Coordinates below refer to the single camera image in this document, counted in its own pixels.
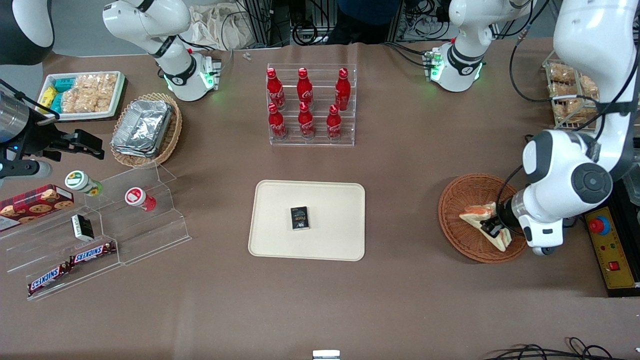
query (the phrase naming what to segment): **wicker basket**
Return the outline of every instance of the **wicker basket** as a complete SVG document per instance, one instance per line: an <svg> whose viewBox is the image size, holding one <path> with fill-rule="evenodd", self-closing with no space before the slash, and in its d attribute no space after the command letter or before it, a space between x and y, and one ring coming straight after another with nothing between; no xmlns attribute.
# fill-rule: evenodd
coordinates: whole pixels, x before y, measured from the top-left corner
<svg viewBox="0 0 640 360"><path fill-rule="evenodd" d="M150 163L151 161L155 161L158 164L162 164L169 158L169 156L171 156L171 153L175 149L175 146L178 144L178 137L180 137L180 130L182 130L182 115L180 114L180 109L178 109L178 104L175 103L175 100L173 100L170 96L165 94L153 93L153 94L142 95L141 97L137 98L134 101L137 101L137 100L149 100L149 101L160 100L170 104L173 107L171 118L169 119L170 121L169 125L167 126L166 132L164 133L162 144L160 144L160 152L158 156L156 156L155 158L144 158L141 156L131 156L131 155L120 154L119 152L116 152L113 147L111 147L111 153L113 153L113 157L116 158L116 160L119 163L130 166L130 167L142 166L146 163ZM118 128L122 123L122 118L124 117L124 114L131 107L132 103L133 101L129 103L129 105L127 105L127 107L121 112L120 117L118 117L118 122L116 123L115 129L113 130L114 135L116 131L118 131Z"/></svg>
<svg viewBox="0 0 640 360"><path fill-rule="evenodd" d="M505 252L498 250L480 230L460 218L469 205L494 202L502 186L502 179L487 174L460 176L444 189L438 203L440 227L451 244L462 254L481 263L505 263L517 258L527 247L521 236L511 233L513 240ZM500 201L513 196L516 190L507 185Z"/></svg>

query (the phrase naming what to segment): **cloth bag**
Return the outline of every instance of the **cloth bag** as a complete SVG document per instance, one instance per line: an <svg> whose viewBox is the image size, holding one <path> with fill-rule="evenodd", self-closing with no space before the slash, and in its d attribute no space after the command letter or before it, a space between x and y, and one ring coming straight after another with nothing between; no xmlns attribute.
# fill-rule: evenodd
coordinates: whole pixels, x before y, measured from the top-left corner
<svg viewBox="0 0 640 360"><path fill-rule="evenodd" d="M249 15L243 11L237 3L191 5L191 42L222 50L242 49L253 44L255 39L249 27Z"/></svg>

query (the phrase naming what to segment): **red button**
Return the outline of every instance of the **red button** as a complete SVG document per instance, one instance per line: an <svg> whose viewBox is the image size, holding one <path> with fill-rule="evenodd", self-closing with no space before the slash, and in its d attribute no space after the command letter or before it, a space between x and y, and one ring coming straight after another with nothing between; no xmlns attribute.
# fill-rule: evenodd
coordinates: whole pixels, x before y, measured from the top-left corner
<svg viewBox="0 0 640 360"><path fill-rule="evenodd" d="M609 270L611 271L618 271L620 270L620 264L618 264L617 261L610 261L609 262Z"/></svg>
<svg viewBox="0 0 640 360"><path fill-rule="evenodd" d="M599 218L595 218L589 221L589 230L594 234L599 234L604 231L604 222Z"/></svg>

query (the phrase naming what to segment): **acrylic display stand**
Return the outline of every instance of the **acrylic display stand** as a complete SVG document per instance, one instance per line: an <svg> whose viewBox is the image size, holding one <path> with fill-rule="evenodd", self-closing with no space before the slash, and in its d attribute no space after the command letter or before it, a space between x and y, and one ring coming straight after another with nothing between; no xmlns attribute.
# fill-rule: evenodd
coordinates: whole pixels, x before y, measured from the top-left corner
<svg viewBox="0 0 640 360"><path fill-rule="evenodd" d="M69 274L28 297L42 299L85 282L119 266L126 266L191 239L182 214L173 207L167 182L175 176L156 163L133 168L101 181L97 197L74 193L76 207L53 213L33 225L23 225L0 238L7 245L7 271L26 276L26 285L69 260L70 256L115 241L117 253L76 265ZM143 188L153 196L156 207L145 212L127 205L125 192ZM84 242L74 236L71 216L80 214L91 220L95 240Z"/></svg>
<svg viewBox="0 0 640 360"><path fill-rule="evenodd" d="M268 67L276 70L278 79L284 87L285 108L280 110L284 117L288 137L285 140L275 140L267 118L269 112L265 107L264 121L269 131L269 141L272 145L311 145L311 146L354 146L356 139L356 85L357 71L355 64L278 64L270 63ZM314 116L314 128L316 136L311 140L302 138L298 113L300 102L298 101L298 69L306 67L308 78L314 87L314 106L311 114ZM338 81L338 70L345 67L349 70L349 82L351 83L351 97L346 111L340 111L342 118L342 136L339 142L331 143L327 137L326 118L329 115L329 106L335 103L335 84ZM271 102L269 93L266 92L267 105Z"/></svg>

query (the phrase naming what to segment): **person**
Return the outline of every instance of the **person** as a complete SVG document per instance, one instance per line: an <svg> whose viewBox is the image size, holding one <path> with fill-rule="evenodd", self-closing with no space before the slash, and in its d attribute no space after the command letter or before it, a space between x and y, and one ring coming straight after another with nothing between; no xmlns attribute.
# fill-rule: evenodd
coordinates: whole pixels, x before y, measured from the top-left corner
<svg viewBox="0 0 640 360"><path fill-rule="evenodd" d="M338 16L327 44L380 44L387 40L391 20L403 0L337 0ZM405 0L407 8L420 0Z"/></svg>

